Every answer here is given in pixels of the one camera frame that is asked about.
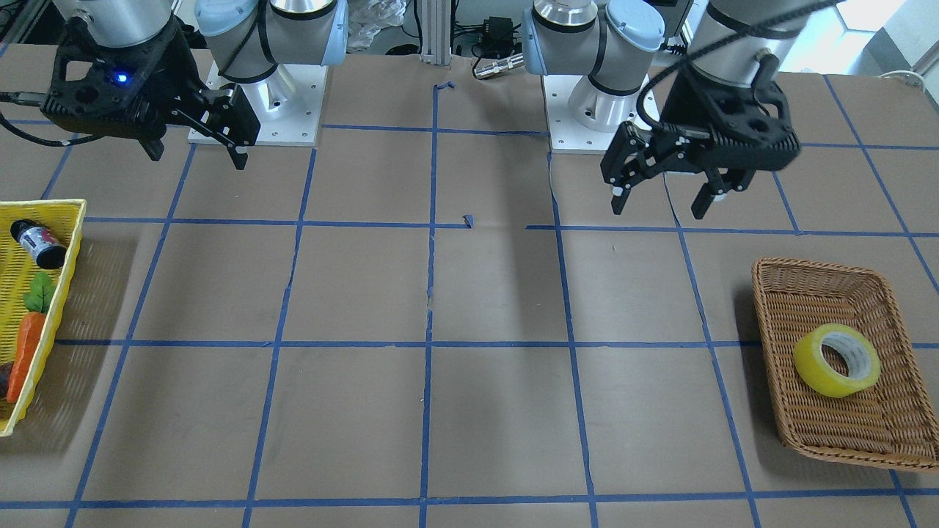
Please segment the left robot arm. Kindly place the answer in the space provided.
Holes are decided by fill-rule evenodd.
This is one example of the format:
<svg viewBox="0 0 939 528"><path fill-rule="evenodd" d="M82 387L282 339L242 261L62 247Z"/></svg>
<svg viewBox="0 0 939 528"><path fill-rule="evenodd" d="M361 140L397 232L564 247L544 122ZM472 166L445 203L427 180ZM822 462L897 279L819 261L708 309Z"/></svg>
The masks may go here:
<svg viewBox="0 0 939 528"><path fill-rule="evenodd" d="M684 56L648 76L667 40L647 1L536 1L521 23L529 73L574 75L570 109L611 133L601 174L623 213L634 187L667 172L704 174L691 211L747 191L758 172L801 151L777 74L816 11L830 1L710 1Z"/></svg>

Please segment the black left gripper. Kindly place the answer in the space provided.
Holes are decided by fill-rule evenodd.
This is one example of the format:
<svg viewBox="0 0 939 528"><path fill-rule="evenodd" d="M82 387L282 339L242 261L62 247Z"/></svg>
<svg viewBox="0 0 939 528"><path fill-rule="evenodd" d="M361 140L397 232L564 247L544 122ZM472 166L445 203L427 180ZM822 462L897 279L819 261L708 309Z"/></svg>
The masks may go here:
<svg viewBox="0 0 939 528"><path fill-rule="evenodd" d="M801 144L775 74L758 70L750 84L735 87L701 71L679 70L660 112L660 129L646 134L621 123L601 160L613 214L623 214L632 186L647 178L704 172L707 182L690 207L701 220L718 198L747 191L756 171L788 166Z"/></svg>

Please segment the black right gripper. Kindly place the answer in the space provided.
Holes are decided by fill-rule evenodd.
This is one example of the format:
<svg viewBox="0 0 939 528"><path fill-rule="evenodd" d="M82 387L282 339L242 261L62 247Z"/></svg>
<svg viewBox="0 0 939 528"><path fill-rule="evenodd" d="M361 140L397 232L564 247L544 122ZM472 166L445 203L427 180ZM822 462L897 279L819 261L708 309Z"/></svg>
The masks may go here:
<svg viewBox="0 0 939 528"><path fill-rule="evenodd" d="M170 19L144 43L110 48L95 43L88 24L70 19L58 44L41 114L71 133L138 141L161 160L169 125L183 125L226 146L245 170L260 123L237 84L208 88L182 26Z"/></svg>

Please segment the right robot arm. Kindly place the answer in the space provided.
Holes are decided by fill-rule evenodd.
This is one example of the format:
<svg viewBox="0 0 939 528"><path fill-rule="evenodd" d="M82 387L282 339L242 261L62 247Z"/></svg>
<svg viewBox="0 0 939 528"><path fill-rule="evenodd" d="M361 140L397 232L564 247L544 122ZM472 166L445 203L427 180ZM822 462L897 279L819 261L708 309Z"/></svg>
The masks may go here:
<svg viewBox="0 0 939 528"><path fill-rule="evenodd" d="M263 120L299 106L289 65L338 65L346 1L198 1L198 30L222 78L201 78L168 1L57 1L66 21L41 114L71 133L137 141L152 161L170 125L248 161Z"/></svg>

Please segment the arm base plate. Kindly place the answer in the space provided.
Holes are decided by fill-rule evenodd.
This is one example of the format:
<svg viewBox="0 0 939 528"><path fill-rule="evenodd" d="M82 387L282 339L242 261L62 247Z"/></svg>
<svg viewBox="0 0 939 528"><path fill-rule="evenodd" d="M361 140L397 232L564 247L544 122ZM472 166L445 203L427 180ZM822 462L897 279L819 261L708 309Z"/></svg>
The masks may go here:
<svg viewBox="0 0 939 528"><path fill-rule="evenodd" d="M547 75L542 77L542 87L553 153L606 153L623 122L632 123L641 133L651 133L648 123L638 116L638 92L607 94L586 75Z"/></svg>
<svg viewBox="0 0 939 528"><path fill-rule="evenodd" d="M328 73L324 66L279 65L268 79L245 84L260 123L255 146L314 147Z"/></svg>

